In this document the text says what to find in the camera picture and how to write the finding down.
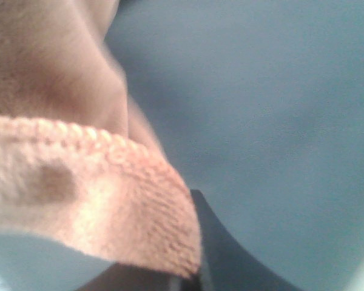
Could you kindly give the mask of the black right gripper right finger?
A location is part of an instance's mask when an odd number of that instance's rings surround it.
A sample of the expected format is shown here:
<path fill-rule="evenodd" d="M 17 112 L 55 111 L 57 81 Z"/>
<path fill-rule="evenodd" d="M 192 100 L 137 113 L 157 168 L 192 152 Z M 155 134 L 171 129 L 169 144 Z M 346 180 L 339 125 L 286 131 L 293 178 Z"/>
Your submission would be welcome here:
<path fill-rule="evenodd" d="M 254 258 L 227 231 L 203 193 L 191 190 L 203 236 L 201 267 L 182 290 L 294 290 L 294 285 Z"/>

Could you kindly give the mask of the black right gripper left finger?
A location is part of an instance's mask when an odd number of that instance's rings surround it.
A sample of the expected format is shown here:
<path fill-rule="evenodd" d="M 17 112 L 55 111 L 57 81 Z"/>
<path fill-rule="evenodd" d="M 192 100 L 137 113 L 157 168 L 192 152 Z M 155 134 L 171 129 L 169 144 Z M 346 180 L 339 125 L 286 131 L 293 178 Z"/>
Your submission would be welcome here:
<path fill-rule="evenodd" d="M 172 273 L 144 267 L 113 264 L 80 290 L 183 290 L 187 280 Z"/>

